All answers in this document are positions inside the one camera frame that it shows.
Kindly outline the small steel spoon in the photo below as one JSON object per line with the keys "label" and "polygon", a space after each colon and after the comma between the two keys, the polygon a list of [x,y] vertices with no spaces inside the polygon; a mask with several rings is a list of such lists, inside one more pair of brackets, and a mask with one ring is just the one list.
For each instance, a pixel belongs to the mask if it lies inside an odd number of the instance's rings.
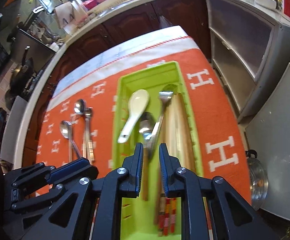
{"label": "small steel spoon", "polygon": [[93,153],[93,143],[91,139],[90,132],[90,122],[93,115],[93,110],[91,107],[87,107],[84,112],[85,117],[85,130],[84,130],[84,140],[83,140],[83,156],[89,160],[90,163],[94,161]]}

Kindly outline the wooden-handled steel spoon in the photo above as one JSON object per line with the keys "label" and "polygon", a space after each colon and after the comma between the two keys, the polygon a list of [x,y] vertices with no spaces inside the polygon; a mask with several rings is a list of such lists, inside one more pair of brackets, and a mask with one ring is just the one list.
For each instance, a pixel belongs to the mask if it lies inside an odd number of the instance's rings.
{"label": "wooden-handled steel spoon", "polygon": [[149,162],[153,156],[153,147],[150,141],[155,122],[150,112],[144,112],[140,117],[139,134],[143,137],[143,170],[142,170],[142,200],[148,200],[149,192]]}

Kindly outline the white ceramic soup spoon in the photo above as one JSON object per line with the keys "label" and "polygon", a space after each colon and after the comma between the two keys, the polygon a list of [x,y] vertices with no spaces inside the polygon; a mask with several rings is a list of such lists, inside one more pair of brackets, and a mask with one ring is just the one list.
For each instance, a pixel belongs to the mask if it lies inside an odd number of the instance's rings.
{"label": "white ceramic soup spoon", "polygon": [[117,142],[123,144],[128,141],[131,132],[145,111],[149,102],[149,93],[145,89],[135,91],[128,102],[129,117],[121,130]]}

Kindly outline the steel fork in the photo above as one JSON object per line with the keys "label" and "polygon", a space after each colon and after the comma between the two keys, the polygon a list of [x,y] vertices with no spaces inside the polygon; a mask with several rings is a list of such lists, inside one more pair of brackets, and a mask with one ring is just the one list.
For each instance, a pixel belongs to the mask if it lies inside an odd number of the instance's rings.
{"label": "steel fork", "polygon": [[152,159],[155,152],[155,148],[158,142],[159,133],[160,133],[160,129],[163,123],[166,108],[169,106],[171,99],[173,95],[177,92],[177,90],[178,90],[177,85],[167,84],[165,87],[163,87],[161,91],[159,91],[159,100],[161,102],[161,110],[160,110],[160,116],[158,117],[153,127],[153,131],[149,139],[149,146],[148,146],[149,160]]}

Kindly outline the large steel soup spoon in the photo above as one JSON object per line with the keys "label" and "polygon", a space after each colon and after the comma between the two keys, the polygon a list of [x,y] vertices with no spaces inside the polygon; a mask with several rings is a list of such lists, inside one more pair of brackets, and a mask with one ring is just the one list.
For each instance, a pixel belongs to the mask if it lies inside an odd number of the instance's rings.
{"label": "large steel soup spoon", "polygon": [[85,104],[85,100],[83,99],[78,99],[76,103],[74,103],[74,112],[75,114],[79,116],[85,115],[85,108],[86,108],[86,104]]}

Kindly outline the orange H-pattern table cloth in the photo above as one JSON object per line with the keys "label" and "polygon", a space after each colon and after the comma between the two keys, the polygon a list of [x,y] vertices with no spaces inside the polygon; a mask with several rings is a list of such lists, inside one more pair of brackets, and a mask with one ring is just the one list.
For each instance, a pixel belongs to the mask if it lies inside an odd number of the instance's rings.
{"label": "orange H-pattern table cloth", "polygon": [[160,74],[161,64],[175,61],[181,74],[180,92],[189,99],[195,123],[192,141],[197,172],[224,177],[251,201],[250,178],[236,117],[221,84],[202,51],[186,35],[151,39],[137,45],[127,41],[83,63],[57,85],[42,122],[36,159],[46,165],[68,163],[68,144],[61,135],[62,120],[74,122],[74,139],[82,145],[84,124],[74,113],[74,102],[84,99],[94,110],[92,139],[95,165],[101,176],[113,167],[114,149],[128,117],[128,98],[118,94],[122,76],[149,73],[148,85],[169,84],[171,73]]}

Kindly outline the green plastic utensil tray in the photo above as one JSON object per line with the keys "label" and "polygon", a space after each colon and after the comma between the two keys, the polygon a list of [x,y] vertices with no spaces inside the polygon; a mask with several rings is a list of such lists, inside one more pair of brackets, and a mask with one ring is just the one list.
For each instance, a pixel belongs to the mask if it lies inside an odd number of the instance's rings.
{"label": "green plastic utensil tray", "polygon": [[[136,124],[131,132],[127,142],[119,144],[117,142],[121,130],[123,129],[128,117],[128,101],[132,93],[145,89],[149,93],[149,103],[146,107],[147,112],[152,115],[152,123],[154,124],[161,110],[161,102],[159,100],[159,92],[163,87],[174,84],[176,90],[182,95],[183,106],[186,110],[187,124],[189,126],[190,138],[192,144],[191,156],[186,157],[180,150],[180,136],[172,135],[172,131],[178,132],[181,124],[180,118],[176,117],[178,111],[174,109],[166,115],[166,119],[175,121],[171,129],[163,129],[158,142],[168,139],[167,148],[169,154],[177,157],[182,166],[193,167],[194,171],[201,176],[203,167],[200,154],[199,139],[197,127],[194,120],[194,112],[189,94],[186,88],[184,77],[182,76],[180,65],[176,61],[170,61],[160,64],[153,68],[139,70],[132,74],[123,76],[118,81],[117,87],[117,103],[113,120],[113,144],[112,144],[112,160],[114,168],[119,168],[123,161],[129,155],[134,153],[135,144],[144,142],[143,136],[139,133],[139,124]],[[121,208],[121,239],[161,239],[157,225],[154,224],[155,208],[158,198],[158,184],[161,176],[159,169],[159,150],[153,153],[149,164],[148,186],[150,192],[148,200],[142,198],[124,198]]]}

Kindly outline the grey refrigerator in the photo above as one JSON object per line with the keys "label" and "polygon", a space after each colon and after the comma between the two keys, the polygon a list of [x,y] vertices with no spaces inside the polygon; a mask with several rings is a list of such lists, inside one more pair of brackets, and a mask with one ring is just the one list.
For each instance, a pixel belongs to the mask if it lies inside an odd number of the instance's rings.
{"label": "grey refrigerator", "polygon": [[290,220],[290,61],[246,134],[268,175],[269,189],[262,208]]}

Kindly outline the black wok on stove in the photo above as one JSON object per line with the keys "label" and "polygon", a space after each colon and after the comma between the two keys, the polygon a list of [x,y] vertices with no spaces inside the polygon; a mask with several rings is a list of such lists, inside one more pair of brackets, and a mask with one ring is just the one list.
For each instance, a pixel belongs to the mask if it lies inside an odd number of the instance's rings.
{"label": "black wok on stove", "polygon": [[27,82],[34,74],[34,61],[33,58],[27,58],[30,46],[26,46],[22,60],[12,71],[10,79],[10,93],[12,95],[22,94]]}

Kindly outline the grey storage cabinet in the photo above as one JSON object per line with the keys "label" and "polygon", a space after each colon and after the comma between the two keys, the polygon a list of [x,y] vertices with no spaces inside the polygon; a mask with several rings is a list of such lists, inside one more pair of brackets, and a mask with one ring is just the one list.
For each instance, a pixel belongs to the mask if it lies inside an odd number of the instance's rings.
{"label": "grey storage cabinet", "polygon": [[290,22],[253,0],[206,0],[212,65],[234,102],[237,118],[255,115],[290,60]]}

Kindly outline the white bowl on counter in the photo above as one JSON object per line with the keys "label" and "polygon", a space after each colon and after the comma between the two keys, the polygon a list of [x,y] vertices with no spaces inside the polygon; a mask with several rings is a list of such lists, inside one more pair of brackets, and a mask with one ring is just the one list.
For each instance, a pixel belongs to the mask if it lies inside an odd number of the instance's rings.
{"label": "white bowl on counter", "polygon": [[275,10],[277,2],[275,0],[254,0],[256,4],[270,9],[270,10]]}

